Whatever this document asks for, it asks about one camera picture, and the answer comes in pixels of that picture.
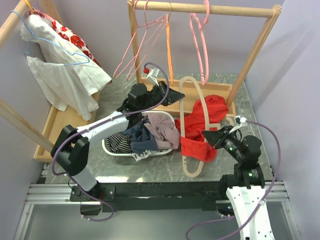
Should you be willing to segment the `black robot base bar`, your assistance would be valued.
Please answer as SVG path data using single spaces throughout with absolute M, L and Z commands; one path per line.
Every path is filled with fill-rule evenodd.
M 226 201 L 228 187 L 244 187 L 233 174 L 220 181 L 101 183 L 96 198 L 117 211 L 186 210 L 215 211 L 217 201 Z

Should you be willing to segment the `orange plastic hanger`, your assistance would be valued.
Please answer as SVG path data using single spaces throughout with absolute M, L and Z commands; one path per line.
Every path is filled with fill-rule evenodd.
M 166 15 L 166 46 L 167 46 L 167 64 L 171 84 L 174 83 L 174 72 L 172 64 L 172 52 L 171 52 L 171 29 L 170 29 L 170 16 L 172 12 L 172 5 L 169 2 L 169 14 Z

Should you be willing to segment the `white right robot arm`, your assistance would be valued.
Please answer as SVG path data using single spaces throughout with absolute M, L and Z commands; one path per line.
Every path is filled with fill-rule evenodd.
M 242 240 L 273 240 L 267 204 L 267 187 L 260 164 L 262 142 L 254 135 L 242 137 L 231 125 L 217 131 L 202 132 L 215 149 L 224 149 L 235 160 L 234 173 L 220 179 L 219 193 L 231 203 Z

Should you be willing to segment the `black striped tank top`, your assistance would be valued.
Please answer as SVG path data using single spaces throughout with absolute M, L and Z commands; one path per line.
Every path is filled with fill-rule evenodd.
M 104 140 L 105 147 L 114 154 L 132 154 L 132 139 L 130 134 L 117 132 Z

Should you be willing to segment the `mauve tank top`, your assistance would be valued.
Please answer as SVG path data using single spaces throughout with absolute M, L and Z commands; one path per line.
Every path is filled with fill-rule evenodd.
M 153 135 L 159 150 L 175 150 L 179 147 L 180 133 L 171 119 L 160 113 L 148 113 L 144 126 Z

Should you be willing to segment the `beige wooden hanger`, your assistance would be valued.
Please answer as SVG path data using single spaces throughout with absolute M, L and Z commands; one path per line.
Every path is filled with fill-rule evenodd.
M 206 106 L 206 103 L 205 103 L 205 96 L 202 93 L 201 87 L 199 86 L 198 82 L 193 77 L 186 76 L 186 77 L 183 77 L 179 82 L 179 87 L 178 88 L 179 88 L 180 91 L 183 90 L 184 84 L 186 82 L 191 82 L 192 84 L 194 84 L 195 89 L 197 91 L 197 94 L 199 96 L 199 100 L 201 101 L 203 112 L 204 112 L 205 131 L 221 129 L 221 122 L 223 120 L 228 120 L 230 123 L 233 123 L 232 117 L 234 115 L 233 114 L 229 114 L 229 109 L 228 109 L 228 113 L 225 115 L 224 119 L 220 123 L 210 123 L 209 122 L 208 109 L 207 109 L 207 106 Z M 179 119 L 175 121 L 175 126 L 180 131 L 180 137 L 184 137 L 185 136 L 185 120 L 184 120 L 184 117 L 186 117 L 186 116 L 185 116 L 184 105 L 185 105 L 184 101 L 180 100 L 179 101 Z M 208 163 L 208 162 L 203 162 L 203 161 L 200 161 L 200 160 L 198 160 L 198 161 L 199 161 L 199 164 L 198 164 L 197 169 L 194 172 L 190 172 L 188 170 L 187 156 L 182 155 L 182 169 L 183 169 L 183 172 L 184 172 L 184 174 L 186 176 L 188 176 L 190 178 L 195 178 L 195 177 L 200 175 L 200 173 L 202 172 L 204 164 Z

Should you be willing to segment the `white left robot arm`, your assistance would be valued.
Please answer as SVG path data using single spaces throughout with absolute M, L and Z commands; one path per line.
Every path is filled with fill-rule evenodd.
M 122 106 L 111 115 L 85 126 L 65 126 L 51 150 L 53 162 L 58 163 L 65 174 L 82 188 L 82 195 L 88 201 L 94 201 L 100 195 L 100 188 L 87 167 L 90 145 L 134 126 L 142 119 L 143 112 L 159 105 L 172 105 L 184 97 L 183 93 L 171 89 L 164 81 L 151 90 L 143 83 L 136 83 Z

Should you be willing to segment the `white perforated plastic basket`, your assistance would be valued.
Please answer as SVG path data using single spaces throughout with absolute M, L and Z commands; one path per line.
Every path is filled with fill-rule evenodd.
M 165 116 L 167 119 L 170 119 L 172 121 L 174 121 L 174 118 L 167 112 L 164 112 L 164 111 L 146 111 L 144 112 L 142 115 L 143 115 L 143 119 L 147 119 L 147 114 L 149 113 L 159 113 L 163 116 Z M 119 132 L 119 133 L 123 133 L 125 135 L 129 135 L 127 130 L 123 131 L 123 132 Z M 135 154 L 134 152 L 133 153 L 126 153 L 126 154 L 116 154 L 116 153 L 111 153 L 105 146 L 105 139 L 102 140 L 102 148 L 103 150 L 111 155 L 111 156 L 114 156 L 114 157 L 132 157 L 133 158 L 133 154 Z M 163 155 L 166 155 L 168 153 L 170 153 L 173 149 L 165 149 L 165 150 L 157 150 L 158 153 L 155 153 L 153 156 L 163 156 Z

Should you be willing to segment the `pink plastic hanger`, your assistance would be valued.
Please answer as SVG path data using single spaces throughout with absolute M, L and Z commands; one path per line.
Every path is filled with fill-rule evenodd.
M 200 19 L 196 15 L 196 13 L 191 13 L 189 15 L 189 27 L 190 27 L 191 34 L 193 37 L 194 47 L 196 50 L 196 56 L 198 59 L 201 84 L 204 86 L 207 84 L 207 82 L 209 80 L 209 74 L 210 74 L 209 55 L 208 55 L 206 38 L 205 38 L 205 34 L 204 34 L 204 27 L 208 23 L 209 15 L 210 15 L 210 2 L 208 0 L 205 0 L 203 3 L 205 5 L 205 17 L 203 18 L 202 21 L 200 21 Z M 201 52 L 200 52 L 200 47 L 198 44 L 198 40 L 197 40 L 195 28 L 194 28 L 194 23 L 196 23 L 196 26 L 198 28 L 198 32 L 199 32 L 199 36 L 200 36 L 200 40 L 201 40 L 201 44 L 202 44 L 203 54 L 201 54 Z

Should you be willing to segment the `navy blue tank top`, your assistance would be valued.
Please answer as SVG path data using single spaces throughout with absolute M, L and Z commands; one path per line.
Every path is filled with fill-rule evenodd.
M 131 149 L 136 154 L 142 154 L 145 151 L 159 150 L 154 136 L 145 126 L 145 124 L 149 122 L 147 118 L 144 118 L 127 130 L 127 133 L 132 136 Z

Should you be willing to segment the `red tank top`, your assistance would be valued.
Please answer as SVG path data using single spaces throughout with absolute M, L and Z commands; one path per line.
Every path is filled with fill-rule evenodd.
M 208 110 L 209 122 L 219 124 L 229 111 L 225 99 L 219 95 L 208 95 L 204 98 Z M 217 150 L 205 142 L 202 132 L 205 131 L 205 116 L 200 100 L 197 100 L 190 115 L 184 117 L 185 136 L 180 138 L 181 154 L 204 163 L 212 162 Z

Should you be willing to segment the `pink wire hanger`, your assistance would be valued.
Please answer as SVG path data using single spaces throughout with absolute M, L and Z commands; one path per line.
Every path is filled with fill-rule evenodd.
M 131 32 L 131 40 L 128 46 L 132 47 L 133 57 L 129 61 L 132 66 L 128 70 L 126 80 L 130 81 L 133 77 L 136 77 L 137 81 L 140 82 L 142 62 L 164 31 L 166 17 L 160 16 L 154 20 L 147 20 L 147 6 L 149 3 L 147 0 L 143 6 L 143 22 L 139 24 L 136 14 L 139 1 L 129 0 L 127 3 Z
M 165 16 L 154 20 L 147 19 L 147 8 L 150 4 L 150 0 L 129 0 L 127 2 L 131 39 L 113 72 L 115 79 L 127 72 L 127 81 L 136 77 L 138 83 L 142 82 L 142 63 L 164 32 L 166 23 Z M 138 7 L 143 9 L 143 23 L 141 24 L 136 15 Z

